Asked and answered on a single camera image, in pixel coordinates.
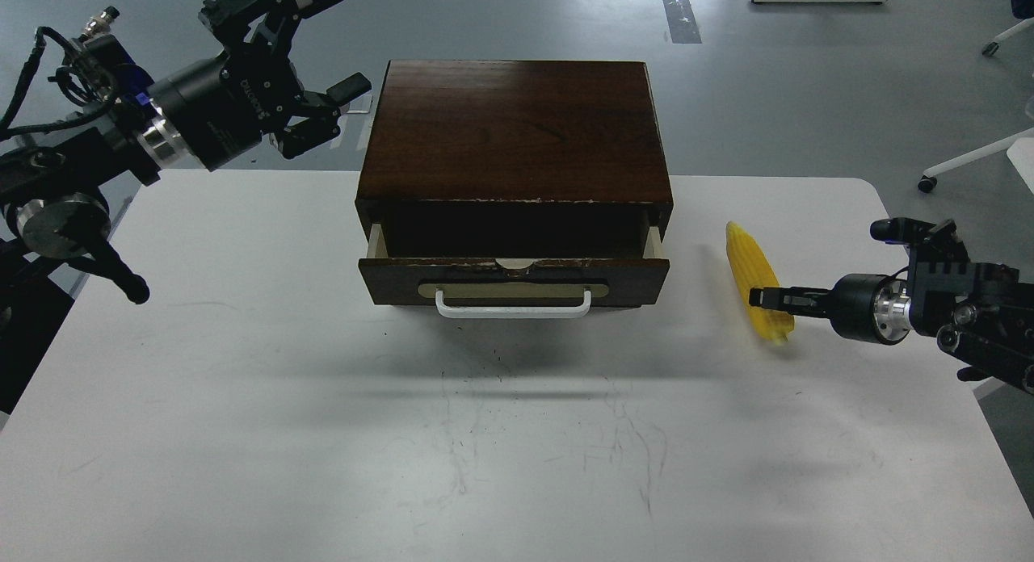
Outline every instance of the chair leg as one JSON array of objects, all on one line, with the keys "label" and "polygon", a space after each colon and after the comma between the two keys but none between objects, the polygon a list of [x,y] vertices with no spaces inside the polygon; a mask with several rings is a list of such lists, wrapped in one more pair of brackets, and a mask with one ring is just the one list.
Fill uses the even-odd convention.
[{"label": "chair leg", "polygon": [[991,42],[983,46],[983,51],[981,51],[982,55],[985,57],[992,57],[992,55],[995,55],[995,52],[998,51],[998,45],[1004,42],[1005,39],[1008,39],[1012,35],[1016,35],[1016,33],[1023,31],[1024,29],[1030,28],[1031,25],[1034,25],[1034,18],[1021,21],[1020,24],[1015,24],[1011,26],[1011,28],[995,35],[995,38],[991,39]]},{"label": "chair leg", "polygon": [[971,150],[961,157],[954,157],[949,161],[941,162],[941,164],[932,165],[932,167],[922,171],[922,177],[919,179],[919,190],[922,190],[923,193],[930,193],[937,186],[936,177],[944,175],[949,169],[959,168],[961,165],[970,164],[972,161],[978,161],[982,157],[990,157],[994,153],[1001,153],[1002,150],[1008,150],[1009,146],[1012,146],[1012,143],[1015,143],[1016,139],[1031,138],[1031,136],[1034,136],[1034,127],[1025,129],[1018,132],[1018,134],[1008,136],[1008,138],[1001,138],[997,143],[979,147],[977,150]]}]

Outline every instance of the yellow corn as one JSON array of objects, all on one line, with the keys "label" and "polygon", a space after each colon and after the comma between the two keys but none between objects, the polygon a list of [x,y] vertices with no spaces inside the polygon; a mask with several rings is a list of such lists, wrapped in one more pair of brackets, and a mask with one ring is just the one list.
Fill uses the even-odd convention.
[{"label": "yellow corn", "polygon": [[772,272],[771,264],[761,253],[758,243],[752,236],[743,231],[739,224],[729,222],[725,226],[725,253],[729,256],[729,268],[736,280],[736,288],[742,298],[750,315],[754,331],[765,340],[784,344],[787,335],[793,331],[793,316],[787,312],[776,312],[772,309],[754,308],[748,304],[751,288],[777,288],[779,279]]}]

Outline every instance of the wooden top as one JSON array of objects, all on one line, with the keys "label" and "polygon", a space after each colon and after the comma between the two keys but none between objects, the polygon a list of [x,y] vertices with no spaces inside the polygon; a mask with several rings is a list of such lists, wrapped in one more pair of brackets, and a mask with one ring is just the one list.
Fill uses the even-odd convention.
[{"label": "wooden top", "polygon": [[358,198],[671,206],[646,65],[392,61]]}]

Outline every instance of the drawer front panel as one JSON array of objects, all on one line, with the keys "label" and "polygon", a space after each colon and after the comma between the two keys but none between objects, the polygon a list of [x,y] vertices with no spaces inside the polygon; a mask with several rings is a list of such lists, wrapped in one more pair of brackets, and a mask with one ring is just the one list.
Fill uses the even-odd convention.
[{"label": "drawer front panel", "polygon": [[[666,259],[551,259],[537,260],[525,269],[507,269],[494,259],[359,260],[359,271],[377,305],[434,305],[434,288],[447,283],[547,283],[590,286],[595,294],[605,293],[594,298],[594,307],[633,308],[657,302],[668,268]],[[454,304],[577,305],[580,301],[580,298],[565,298],[565,290],[557,289],[543,289],[547,298],[514,298],[518,292],[526,290],[507,286],[497,292],[503,298],[481,298],[484,292],[476,290],[477,298],[461,298]]]}]

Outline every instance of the chair wheel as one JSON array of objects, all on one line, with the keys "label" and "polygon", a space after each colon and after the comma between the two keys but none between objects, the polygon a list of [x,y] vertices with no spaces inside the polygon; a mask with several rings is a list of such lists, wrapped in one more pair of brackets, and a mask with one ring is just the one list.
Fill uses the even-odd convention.
[{"label": "chair wheel", "polygon": [[922,179],[919,179],[917,187],[919,187],[919,190],[922,190],[923,193],[930,193],[931,190],[934,190],[934,187],[937,187],[937,180],[931,176],[922,176]]}]

